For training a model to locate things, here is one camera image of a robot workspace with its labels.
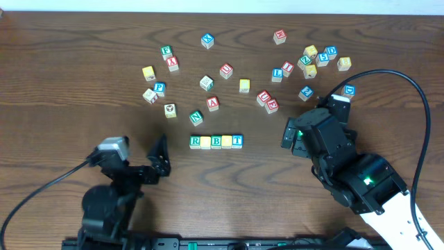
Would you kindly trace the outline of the green R block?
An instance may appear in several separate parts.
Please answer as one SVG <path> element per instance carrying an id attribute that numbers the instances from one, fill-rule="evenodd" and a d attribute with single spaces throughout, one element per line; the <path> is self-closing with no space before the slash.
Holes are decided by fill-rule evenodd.
<path id="1" fill-rule="evenodd" d="M 200 149 L 200 136 L 191 135 L 189 139 L 189 147 L 191 149 Z"/>

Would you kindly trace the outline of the yellow O block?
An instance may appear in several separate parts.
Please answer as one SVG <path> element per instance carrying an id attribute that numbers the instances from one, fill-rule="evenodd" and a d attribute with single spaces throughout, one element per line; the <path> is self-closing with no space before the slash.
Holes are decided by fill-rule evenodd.
<path id="1" fill-rule="evenodd" d="M 200 136 L 200 148 L 211 149 L 212 139 L 210 136 Z"/>

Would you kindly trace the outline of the blue T block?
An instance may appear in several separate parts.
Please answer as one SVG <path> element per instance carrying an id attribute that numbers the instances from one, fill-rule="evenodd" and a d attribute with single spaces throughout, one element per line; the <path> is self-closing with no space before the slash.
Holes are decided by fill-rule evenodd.
<path id="1" fill-rule="evenodd" d="M 232 135 L 232 148 L 242 149 L 244 145 L 243 135 Z"/>

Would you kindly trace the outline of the green B block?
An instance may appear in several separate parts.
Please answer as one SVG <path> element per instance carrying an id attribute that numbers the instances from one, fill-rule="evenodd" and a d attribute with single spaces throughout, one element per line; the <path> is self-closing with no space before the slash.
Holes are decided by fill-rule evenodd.
<path id="1" fill-rule="evenodd" d="M 221 149 L 221 135 L 212 135 L 211 136 L 211 149 Z"/>

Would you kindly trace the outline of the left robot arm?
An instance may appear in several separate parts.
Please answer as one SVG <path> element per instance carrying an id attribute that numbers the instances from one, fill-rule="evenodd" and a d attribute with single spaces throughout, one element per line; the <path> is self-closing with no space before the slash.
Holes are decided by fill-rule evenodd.
<path id="1" fill-rule="evenodd" d="M 85 193 L 77 249 L 142 249 L 148 244 L 132 236 L 128 226 L 137 200 L 144 196 L 142 186 L 157 185 L 171 172 L 166 138 L 162 135 L 146 156 L 150 165 L 130 165 L 126 136 L 104 139 L 87 157 L 89 165 L 99 166 L 111 184 Z"/>

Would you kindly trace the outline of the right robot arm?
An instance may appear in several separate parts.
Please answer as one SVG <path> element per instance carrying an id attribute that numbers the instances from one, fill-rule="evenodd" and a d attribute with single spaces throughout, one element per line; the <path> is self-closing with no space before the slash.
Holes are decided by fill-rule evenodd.
<path id="1" fill-rule="evenodd" d="M 359 215 L 392 249 L 442 249 L 443 241 L 422 213 L 412 215 L 412 197 L 391 164 L 375 153 L 357 153 L 348 129 L 348 106 L 315 108 L 289 118 L 281 146 L 313 162 L 313 175 L 334 200 Z"/>

